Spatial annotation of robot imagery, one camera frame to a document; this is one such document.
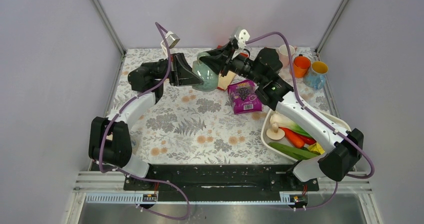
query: barcode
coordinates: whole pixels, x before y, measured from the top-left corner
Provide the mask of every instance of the barcode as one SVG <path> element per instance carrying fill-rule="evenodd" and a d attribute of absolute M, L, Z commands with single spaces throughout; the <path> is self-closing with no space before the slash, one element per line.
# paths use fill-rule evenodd
<path fill-rule="evenodd" d="M 243 106 L 243 110 L 253 109 L 253 104 Z"/>

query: purple bag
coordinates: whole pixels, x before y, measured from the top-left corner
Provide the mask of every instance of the purple bag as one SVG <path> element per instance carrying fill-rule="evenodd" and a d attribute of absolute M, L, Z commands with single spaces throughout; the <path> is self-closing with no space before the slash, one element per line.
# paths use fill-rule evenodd
<path fill-rule="evenodd" d="M 255 94 L 255 83 L 245 80 L 228 86 L 229 100 L 234 114 L 262 111 L 262 103 Z"/>

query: gray floor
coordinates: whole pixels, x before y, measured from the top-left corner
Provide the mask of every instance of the gray floor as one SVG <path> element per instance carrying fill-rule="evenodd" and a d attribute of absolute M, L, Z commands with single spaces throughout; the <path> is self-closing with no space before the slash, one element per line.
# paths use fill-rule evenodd
<path fill-rule="evenodd" d="M 309 195 L 309 206 L 329 195 Z M 366 223 L 359 199 L 354 194 L 336 195 L 326 206 L 306 212 L 281 211 L 286 206 L 196 205 L 185 221 L 167 220 L 135 209 L 134 205 L 85 204 L 79 224 L 362 224 Z M 185 205 L 156 205 L 154 211 L 182 216 Z"/>

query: wall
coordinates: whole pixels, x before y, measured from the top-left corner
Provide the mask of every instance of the wall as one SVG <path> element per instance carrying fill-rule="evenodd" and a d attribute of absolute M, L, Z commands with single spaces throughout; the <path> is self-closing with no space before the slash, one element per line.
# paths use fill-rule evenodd
<path fill-rule="evenodd" d="M 57 224 L 120 54 L 90 0 L 0 0 L 0 223 Z"/>
<path fill-rule="evenodd" d="M 126 48 L 160 47 L 155 21 L 178 47 L 214 47 L 241 25 L 252 38 L 280 31 L 290 44 L 316 46 L 341 0 L 100 0 Z M 256 46 L 280 46 L 270 37 Z"/>
<path fill-rule="evenodd" d="M 364 132 L 385 224 L 424 219 L 423 7 L 351 0 L 321 54 L 342 118 Z"/>

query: black metal plate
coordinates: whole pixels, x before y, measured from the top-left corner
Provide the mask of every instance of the black metal plate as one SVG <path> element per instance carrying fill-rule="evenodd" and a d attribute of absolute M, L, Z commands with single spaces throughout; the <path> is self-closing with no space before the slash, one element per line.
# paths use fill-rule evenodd
<path fill-rule="evenodd" d="M 293 187 L 285 172 L 292 165 L 151 165 L 147 178 L 170 181 L 181 188 L 192 202 L 280 201 L 280 191 L 302 191 Z M 318 183 L 307 183 L 318 191 Z M 126 191 L 153 191 L 153 183 L 126 178 Z M 184 201 L 169 185 L 159 184 L 158 201 Z"/>

